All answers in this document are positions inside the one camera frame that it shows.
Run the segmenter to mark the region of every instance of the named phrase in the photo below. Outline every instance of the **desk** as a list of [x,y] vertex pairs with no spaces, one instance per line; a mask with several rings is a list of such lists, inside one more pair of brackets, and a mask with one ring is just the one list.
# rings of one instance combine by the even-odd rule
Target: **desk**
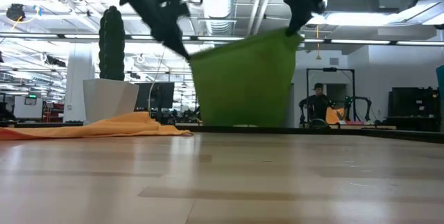
[[444,146],[196,133],[0,142],[2,223],[444,223]]

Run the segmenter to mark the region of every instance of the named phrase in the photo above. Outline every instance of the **orange cloth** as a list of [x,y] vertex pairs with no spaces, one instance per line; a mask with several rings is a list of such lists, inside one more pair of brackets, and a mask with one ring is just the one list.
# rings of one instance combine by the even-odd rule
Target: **orange cloth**
[[161,126],[147,112],[131,112],[88,126],[59,128],[0,128],[0,140],[29,140],[81,137],[131,137],[149,135],[192,135],[188,130]]
[[344,120],[344,109],[340,108],[334,110],[330,107],[327,108],[327,123],[328,124],[337,124],[339,121]]

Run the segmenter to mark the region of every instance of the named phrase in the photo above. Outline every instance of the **white wall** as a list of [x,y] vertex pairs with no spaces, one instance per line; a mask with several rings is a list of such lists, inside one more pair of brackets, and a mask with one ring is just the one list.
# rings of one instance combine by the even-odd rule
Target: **white wall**
[[[299,126],[300,118],[300,108],[298,106],[299,102],[307,97],[307,79],[306,70],[307,68],[326,68],[326,67],[336,67],[346,69],[348,67],[348,57],[342,55],[341,51],[321,51],[321,60],[317,60],[317,51],[312,51],[307,53],[306,51],[296,52],[296,69],[293,75],[292,82],[294,83],[294,122],[295,127]],[[339,65],[330,65],[330,58],[339,58]],[[341,72],[329,73],[322,71],[310,71],[309,73],[309,94],[313,94],[315,83],[323,84],[346,84],[351,88],[351,81]]]
[[[384,120],[392,87],[438,87],[436,68],[444,64],[441,51],[441,47],[418,46],[360,48],[348,56],[349,68],[356,70],[356,95],[369,97],[377,118]],[[358,112],[364,114],[364,105]]]

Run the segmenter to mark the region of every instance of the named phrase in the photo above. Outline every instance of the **person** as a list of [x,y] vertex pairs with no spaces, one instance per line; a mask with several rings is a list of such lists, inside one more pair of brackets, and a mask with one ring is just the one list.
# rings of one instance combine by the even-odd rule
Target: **person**
[[[324,95],[324,84],[316,83],[314,85],[313,90],[314,90],[314,95],[308,98],[309,101],[308,110],[310,111],[309,120],[322,119],[326,121],[327,108],[330,101],[328,100],[328,97]],[[301,100],[301,102],[299,102],[299,107],[302,107],[303,105],[306,104],[307,104],[307,99],[304,98]]]

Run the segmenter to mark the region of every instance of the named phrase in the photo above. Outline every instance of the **white pot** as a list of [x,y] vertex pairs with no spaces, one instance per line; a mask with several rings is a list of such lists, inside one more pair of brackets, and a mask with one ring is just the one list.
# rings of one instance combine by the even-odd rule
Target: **white pot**
[[132,83],[89,79],[83,81],[86,121],[94,123],[134,111],[139,86]]

